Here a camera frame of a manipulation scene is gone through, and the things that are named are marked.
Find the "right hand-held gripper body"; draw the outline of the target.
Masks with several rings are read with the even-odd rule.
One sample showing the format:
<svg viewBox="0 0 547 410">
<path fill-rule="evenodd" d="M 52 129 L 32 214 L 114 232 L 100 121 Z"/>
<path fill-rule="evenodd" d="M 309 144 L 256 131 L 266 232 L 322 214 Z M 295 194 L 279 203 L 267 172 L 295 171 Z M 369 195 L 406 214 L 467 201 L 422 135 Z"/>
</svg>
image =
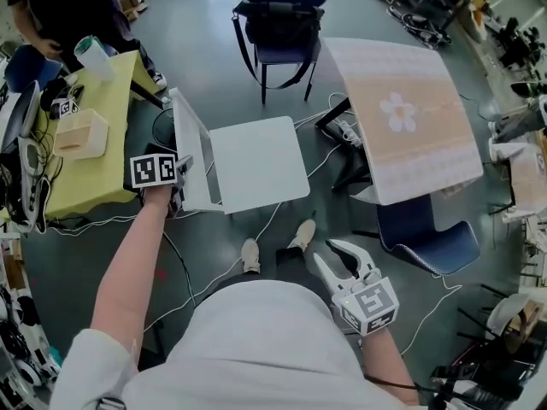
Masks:
<svg viewBox="0 0 547 410">
<path fill-rule="evenodd" d="M 332 301 L 341 318 L 363 337 L 391 324 L 399 309 L 391 282 L 379 269 L 365 273 L 355 282 L 340 279 L 334 284 Z"/>
</svg>

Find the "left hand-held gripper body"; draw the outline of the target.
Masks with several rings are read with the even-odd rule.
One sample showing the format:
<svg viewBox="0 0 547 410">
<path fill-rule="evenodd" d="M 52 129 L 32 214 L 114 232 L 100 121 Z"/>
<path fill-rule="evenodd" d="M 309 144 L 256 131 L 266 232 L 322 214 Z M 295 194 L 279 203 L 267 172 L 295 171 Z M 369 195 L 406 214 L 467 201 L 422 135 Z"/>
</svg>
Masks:
<svg viewBox="0 0 547 410">
<path fill-rule="evenodd" d="M 125 153 L 124 189 L 137 193 L 142 198 L 145 189 L 170 186 L 169 216 L 175 217 L 182 210 L 185 175 L 186 157 L 180 159 L 177 152 L 168 147 L 147 143 L 144 150 L 137 155 Z"/>
</svg>

